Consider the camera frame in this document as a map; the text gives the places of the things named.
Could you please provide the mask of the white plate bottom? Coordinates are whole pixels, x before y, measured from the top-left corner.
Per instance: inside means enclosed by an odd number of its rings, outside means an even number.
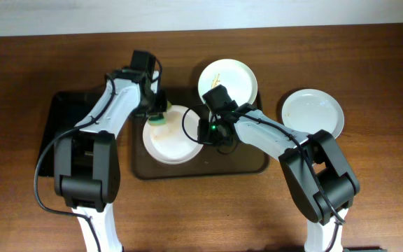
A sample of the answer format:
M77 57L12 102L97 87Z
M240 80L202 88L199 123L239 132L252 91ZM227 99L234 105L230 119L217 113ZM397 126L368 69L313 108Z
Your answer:
M143 144L147 152L158 162L179 165L198 155L203 145L190 140L183 131L183 114L187 107L173 105L164 114L164 123L151 125L147 120L143 127Z

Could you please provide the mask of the pale blue-white plate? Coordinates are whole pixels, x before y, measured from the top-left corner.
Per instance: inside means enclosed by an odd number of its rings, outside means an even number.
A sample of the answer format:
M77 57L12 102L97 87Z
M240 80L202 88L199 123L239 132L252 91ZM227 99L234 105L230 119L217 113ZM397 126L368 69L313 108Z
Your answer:
M283 102L281 119L291 129L309 134L325 130L335 139L342 133L345 123L338 101L316 89L302 89L290 94Z

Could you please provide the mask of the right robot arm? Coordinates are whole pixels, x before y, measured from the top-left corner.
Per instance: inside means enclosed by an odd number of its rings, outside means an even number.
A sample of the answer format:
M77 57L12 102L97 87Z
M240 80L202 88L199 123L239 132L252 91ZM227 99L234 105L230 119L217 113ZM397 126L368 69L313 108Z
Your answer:
M249 103L238 105L222 85L201 98L211 116L199 124L199 142L219 146L235 137L278 160L292 200L307 219L304 250L344 251L344 219L360 183L335 138L323 129L290 129Z

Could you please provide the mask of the green yellow sponge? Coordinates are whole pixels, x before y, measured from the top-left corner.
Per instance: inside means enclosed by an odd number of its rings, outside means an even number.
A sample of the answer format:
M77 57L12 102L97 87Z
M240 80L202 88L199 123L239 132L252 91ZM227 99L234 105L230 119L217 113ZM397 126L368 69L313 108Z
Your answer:
M166 121L167 121L167 118L166 118L167 111L168 111L171 107L172 107L172 104L168 101L168 102L166 103L166 106L165 106L163 112L158 112L157 114L151 115L151 116L148 117L148 119L147 119L148 124L149 124L149 125L152 125L152 126L157 126L157 125L163 125L163 124L165 124Z

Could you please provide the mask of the white plate top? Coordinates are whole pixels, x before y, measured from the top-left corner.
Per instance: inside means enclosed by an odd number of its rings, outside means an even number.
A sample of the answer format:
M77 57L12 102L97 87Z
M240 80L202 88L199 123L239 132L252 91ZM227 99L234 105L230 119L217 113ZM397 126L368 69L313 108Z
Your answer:
M197 85L202 102L202 96L218 85L224 86L228 95L238 105L253 104L256 100L258 88L255 74L238 60L219 59L202 71Z

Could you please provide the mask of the white plate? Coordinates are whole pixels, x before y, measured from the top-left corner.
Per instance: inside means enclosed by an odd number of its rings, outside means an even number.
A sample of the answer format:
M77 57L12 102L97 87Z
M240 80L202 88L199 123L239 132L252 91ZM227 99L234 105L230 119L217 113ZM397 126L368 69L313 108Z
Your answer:
M197 85L202 102L202 96L218 85L224 86L228 95L238 105L253 104L256 100L258 88L255 74L238 60L219 59L202 71Z
M183 131L183 114L187 107L173 105L164 114L164 123L151 125L147 120L143 127L143 144L147 152L158 162L179 165L198 155L203 145L190 140Z

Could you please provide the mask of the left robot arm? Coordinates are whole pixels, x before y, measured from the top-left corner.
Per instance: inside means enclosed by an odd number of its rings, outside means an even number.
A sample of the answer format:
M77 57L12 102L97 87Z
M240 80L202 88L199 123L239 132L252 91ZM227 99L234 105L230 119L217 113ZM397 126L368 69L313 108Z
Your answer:
M164 124L170 104L160 89L161 74L156 56L135 50L128 66L106 75L90 112L53 144L55 193L78 219L88 251L124 249L113 214L120 187L117 137L130 116Z

